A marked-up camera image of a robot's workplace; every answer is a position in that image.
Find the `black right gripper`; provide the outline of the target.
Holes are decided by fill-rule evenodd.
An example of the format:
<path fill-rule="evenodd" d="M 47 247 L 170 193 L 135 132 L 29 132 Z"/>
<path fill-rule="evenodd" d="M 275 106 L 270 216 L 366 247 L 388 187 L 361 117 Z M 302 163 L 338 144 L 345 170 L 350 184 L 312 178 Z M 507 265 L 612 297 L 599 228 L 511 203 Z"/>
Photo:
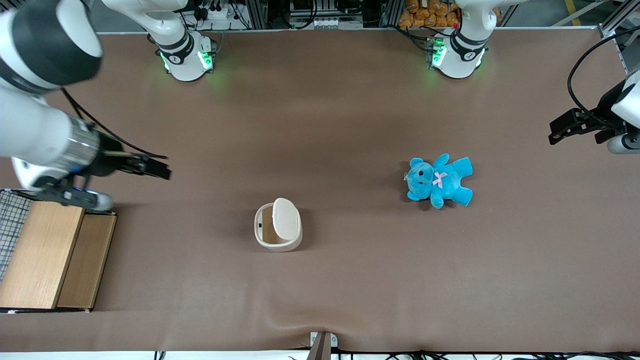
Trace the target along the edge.
<path fill-rule="evenodd" d="M 98 139 L 98 153 L 89 165 L 90 175 L 106 177 L 130 164 L 130 173 L 132 174 L 163 180 L 171 179 L 172 171 L 167 164 L 162 162 L 169 159 L 167 156 L 149 153 L 122 155 L 125 151 L 120 141 L 110 135 L 98 135 Z"/>

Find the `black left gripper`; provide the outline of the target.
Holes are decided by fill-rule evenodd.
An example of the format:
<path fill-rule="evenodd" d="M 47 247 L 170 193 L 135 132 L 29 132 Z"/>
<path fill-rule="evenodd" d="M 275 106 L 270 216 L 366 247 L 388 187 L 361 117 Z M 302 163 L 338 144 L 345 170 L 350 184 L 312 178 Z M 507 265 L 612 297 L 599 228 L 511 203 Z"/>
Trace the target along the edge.
<path fill-rule="evenodd" d="M 608 143 L 608 146 L 626 146 L 626 123 L 611 109 L 624 89 L 624 80 L 613 86 L 599 98 L 594 114 L 604 123 L 603 129 L 594 135 L 597 144 Z M 548 141 L 551 146 L 571 136 L 579 136 L 595 132 L 599 129 L 595 121 L 578 108 L 567 110 L 550 123 Z"/>

